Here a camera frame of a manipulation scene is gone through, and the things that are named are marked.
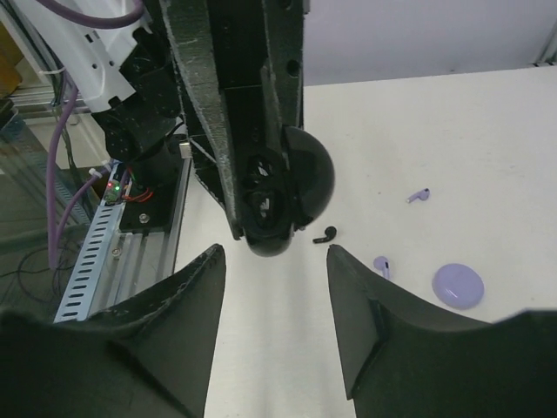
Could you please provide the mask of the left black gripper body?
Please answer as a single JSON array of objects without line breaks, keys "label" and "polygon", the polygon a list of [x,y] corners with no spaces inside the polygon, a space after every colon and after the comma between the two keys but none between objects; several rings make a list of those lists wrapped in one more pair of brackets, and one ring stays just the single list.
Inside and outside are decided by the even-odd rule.
[{"label": "left black gripper body", "polygon": [[[175,63],[166,34],[161,1],[146,1],[146,11],[153,20],[153,31],[162,38],[162,51],[170,59],[170,77],[182,85],[175,73]],[[255,86],[260,83],[260,69],[266,58],[263,1],[206,1],[208,3],[213,52],[220,87]],[[309,3],[304,3],[305,15]]]}]

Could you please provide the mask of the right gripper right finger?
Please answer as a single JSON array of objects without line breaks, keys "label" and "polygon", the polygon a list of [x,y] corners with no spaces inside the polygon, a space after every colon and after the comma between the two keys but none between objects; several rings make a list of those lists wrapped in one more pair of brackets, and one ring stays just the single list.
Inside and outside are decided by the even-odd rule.
[{"label": "right gripper right finger", "polygon": [[357,416],[555,416],[555,311],[486,323],[422,300],[342,246],[330,246],[326,265]]}]

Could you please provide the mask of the purple earbud charging case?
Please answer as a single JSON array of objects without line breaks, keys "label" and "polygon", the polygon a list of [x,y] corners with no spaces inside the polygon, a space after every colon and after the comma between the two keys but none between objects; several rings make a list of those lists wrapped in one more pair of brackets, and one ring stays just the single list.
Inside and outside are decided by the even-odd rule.
[{"label": "purple earbud charging case", "polygon": [[441,266],[432,279],[437,298],[449,307],[467,310],[479,305],[485,294],[483,279],[469,266]]}]

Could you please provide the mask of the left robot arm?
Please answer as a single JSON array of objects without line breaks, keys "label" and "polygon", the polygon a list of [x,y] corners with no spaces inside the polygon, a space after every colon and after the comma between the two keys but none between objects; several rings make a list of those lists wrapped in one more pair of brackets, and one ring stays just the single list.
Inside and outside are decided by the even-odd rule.
[{"label": "left robot arm", "polygon": [[287,241],[309,215],[293,183],[303,131],[306,1],[36,1],[109,154],[137,183],[171,174],[184,123],[236,239]]}]

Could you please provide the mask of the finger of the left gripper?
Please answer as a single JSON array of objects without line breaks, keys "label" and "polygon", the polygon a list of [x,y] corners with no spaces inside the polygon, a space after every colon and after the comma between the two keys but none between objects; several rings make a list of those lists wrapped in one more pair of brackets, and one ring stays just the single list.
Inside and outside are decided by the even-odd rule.
[{"label": "finger of the left gripper", "polygon": [[260,70],[266,145],[287,156],[285,128],[302,125],[304,3],[261,3],[266,58]]},{"label": "finger of the left gripper", "polygon": [[232,136],[224,100],[219,91],[211,24],[206,1],[161,1],[160,8],[175,73],[182,83],[183,105],[191,105],[209,147],[197,140],[201,155],[194,159],[196,176],[225,211],[232,237],[243,236],[236,196]]}]

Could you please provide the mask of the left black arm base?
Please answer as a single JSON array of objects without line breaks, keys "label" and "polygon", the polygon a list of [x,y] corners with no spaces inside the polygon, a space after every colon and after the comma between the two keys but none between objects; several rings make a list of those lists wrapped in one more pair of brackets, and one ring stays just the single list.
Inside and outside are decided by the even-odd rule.
[{"label": "left black arm base", "polygon": [[178,201],[178,189],[182,168],[177,169],[177,177],[158,187],[137,187],[132,182],[134,176],[129,168],[131,186],[124,197],[124,212],[119,222],[121,233],[168,233],[171,230]]}]

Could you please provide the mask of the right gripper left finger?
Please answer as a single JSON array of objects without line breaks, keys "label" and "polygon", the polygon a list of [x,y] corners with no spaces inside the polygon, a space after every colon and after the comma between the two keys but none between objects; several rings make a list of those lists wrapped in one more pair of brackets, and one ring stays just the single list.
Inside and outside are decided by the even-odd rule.
[{"label": "right gripper left finger", "polygon": [[1,312],[4,417],[200,417],[225,290],[225,250],[87,320]]}]

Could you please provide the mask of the black earbud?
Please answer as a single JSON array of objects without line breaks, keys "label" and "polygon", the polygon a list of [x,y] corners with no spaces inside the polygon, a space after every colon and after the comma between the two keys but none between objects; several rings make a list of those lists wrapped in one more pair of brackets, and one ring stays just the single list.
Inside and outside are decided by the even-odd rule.
[{"label": "black earbud", "polygon": [[338,229],[335,226],[328,226],[324,230],[324,235],[322,237],[317,237],[312,240],[315,245],[325,244],[333,241],[338,234]]}]

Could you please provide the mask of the black earbud charging case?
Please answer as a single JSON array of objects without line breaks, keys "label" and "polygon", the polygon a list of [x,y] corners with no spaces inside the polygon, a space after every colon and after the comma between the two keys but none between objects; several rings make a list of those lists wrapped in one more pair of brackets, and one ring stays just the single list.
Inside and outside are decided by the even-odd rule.
[{"label": "black earbud charging case", "polygon": [[328,150],[298,127],[283,128],[274,151],[258,146],[240,159],[238,192],[245,241],[258,256],[273,257],[327,208],[335,186]]}]

